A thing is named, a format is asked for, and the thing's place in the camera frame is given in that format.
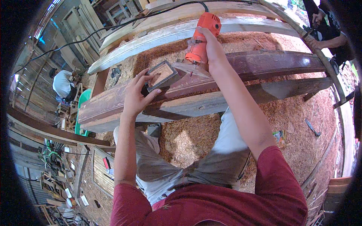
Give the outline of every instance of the floor covered in sawdust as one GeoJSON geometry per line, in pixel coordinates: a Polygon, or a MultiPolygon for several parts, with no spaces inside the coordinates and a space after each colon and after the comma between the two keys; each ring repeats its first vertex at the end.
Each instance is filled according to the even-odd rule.
{"type": "MultiPolygon", "coordinates": [[[[218,40],[222,43],[226,53],[260,49],[310,53],[310,50],[301,39],[279,34],[258,32],[222,33],[219,35],[218,40]]],[[[187,49],[187,43],[186,40],[182,40],[153,48],[125,59],[117,64],[122,64],[121,77],[118,84],[132,78],[142,69],[153,67],[163,60],[175,62],[178,58],[184,58],[185,49],[187,49]]],[[[296,74],[268,80],[255,80],[245,84],[252,85],[261,82],[324,76],[324,73],[296,74]]],[[[85,85],[90,87],[95,83],[94,75],[86,75],[82,80],[85,85]]],[[[111,87],[112,82],[112,78],[109,76],[106,89],[111,87]]],[[[273,131],[288,131],[286,133],[287,146],[282,147],[281,152],[301,184],[320,160],[336,128],[338,117],[336,117],[335,111],[332,108],[334,103],[332,98],[333,95],[329,88],[318,92],[307,102],[303,101],[303,96],[301,95],[259,105],[267,116],[273,131]],[[317,131],[321,131],[320,137],[315,137],[304,119],[308,119],[317,131]]],[[[160,155],[175,166],[187,167],[195,160],[207,155],[218,136],[220,123],[219,114],[163,123],[159,141],[161,147],[160,155]]],[[[338,129],[334,145],[327,158],[324,159],[321,169],[316,174],[314,180],[304,189],[304,193],[307,196],[312,186],[316,184],[315,192],[307,201],[310,204],[309,209],[311,211],[309,215],[311,217],[319,210],[319,208],[315,207],[320,206],[324,200],[323,195],[318,200],[314,199],[327,189],[329,179],[333,177],[335,169],[337,169],[338,173],[342,165],[342,160],[336,165],[337,152],[341,155],[343,153],[340,133],[340,129],[338,129]]],[[[112,132],[99,133],[96,135],[96,138],[109,140],[114,144],[112,132]]],[[[74,148],[74,151],[80,152],[81,147],[74,148]]],[[[79,159],[78,156],[73,156],[73,158],[76,161],[77,158],[79,159]]],[[[245,170],[244,177],[240,180],[239,190],[254,193],[255,176],[256,164],[251,159],[245,170]]],[[[91,158],[87,160],[81,187],[90,205],[83,207],[82,210],[79,207],[77,209],[99,225],[109,225],[112,199],[91,182],[91,158]],[[93,200],[97,200],[101,207],[97,208],[93,204],[93,200]]]]}

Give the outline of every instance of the red t-shirt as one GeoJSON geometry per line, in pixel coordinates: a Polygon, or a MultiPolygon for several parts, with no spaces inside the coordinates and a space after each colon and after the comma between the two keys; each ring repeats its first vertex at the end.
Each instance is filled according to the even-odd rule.
{"type": "Polygon", "coordinates": [[[180,188],[152,208],[133,186],[114,188],[110,225],[195,225],[214,220],[225,225],[305,225],[307,203],[277,146],[259,156],[255,194],[206,184],[180,188]]]}

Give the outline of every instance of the white t-shirt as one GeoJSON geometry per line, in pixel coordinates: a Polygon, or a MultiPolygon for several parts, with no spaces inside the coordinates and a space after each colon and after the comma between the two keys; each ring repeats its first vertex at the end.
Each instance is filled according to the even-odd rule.
{"type": "Polygon", "coordinates": [[[53,89],[61,98],[66,98],[70,93],[70,85],[74,87],[73,83],[70,83],[67,76],[71,76],[72,73],[66,70],[60,71],[53,80],[53,89]]]}

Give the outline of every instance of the person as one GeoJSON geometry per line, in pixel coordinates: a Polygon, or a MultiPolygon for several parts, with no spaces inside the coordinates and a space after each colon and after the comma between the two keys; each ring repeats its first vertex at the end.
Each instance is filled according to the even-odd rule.
{"type": "Polygon", "coordinates": [[[75,84],[67,78],[74,75],[75,72],[72,73],[66,70],[58,71],[56,68],[52,68],[49,71],[49,77],[53,79],[53,90],[58,94],[57,97],[59,96],[65,103],[70,103],[77,94],[75,84]]]}
{"type": "Polygon", "coordinates": [[[209,71],[229,107],[220,132],[203,159],[186,169],[157,154],[153,137],[135,129],[137,115],[161,92],[140,92],[152,76],[141,71],[127,87],[114,130],[114,199],[110,225],[304,225],[302,189],[272,135],[269,122],[221,44],[206,29],[209,71]],[[257,163],[255,194],[237,191],[249,152],[257,163]],[[136,184],[147,198],[136,189],[136,184]]]}
{"type": "Polygon", "coordinates": [[[346,34],[342,31],[340,23],[335,14],[329,8],[326,0],[321,0],[319,7],[313,0],[303,0],[311,27],[315,33],[312,47],[317,49],[328,48],[333,57],[330,60],[336,74],[339,74],[339,67],[347,60],[353,60],[354,56],[348,44],[346,34]]]}

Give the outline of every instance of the green plastic chair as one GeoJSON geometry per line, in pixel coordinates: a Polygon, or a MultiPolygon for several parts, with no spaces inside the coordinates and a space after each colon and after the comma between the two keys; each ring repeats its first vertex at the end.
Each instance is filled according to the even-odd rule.
{"type": "Polygon", "coordinates": [[[75,123],[75,134],[82,135],[85,137],[88,137],[89,131],[86,130],[85,133],[79,134],[80,133],[80,124],[78,123],[78,114],[79,114],[79,109],[80,109],[80,106],[82,105],[82,103],[90,99],[91,91],[92,91],[91,89],[87,89],[80,95],[79,102],[78,102],[77,122],[75,123]]]}

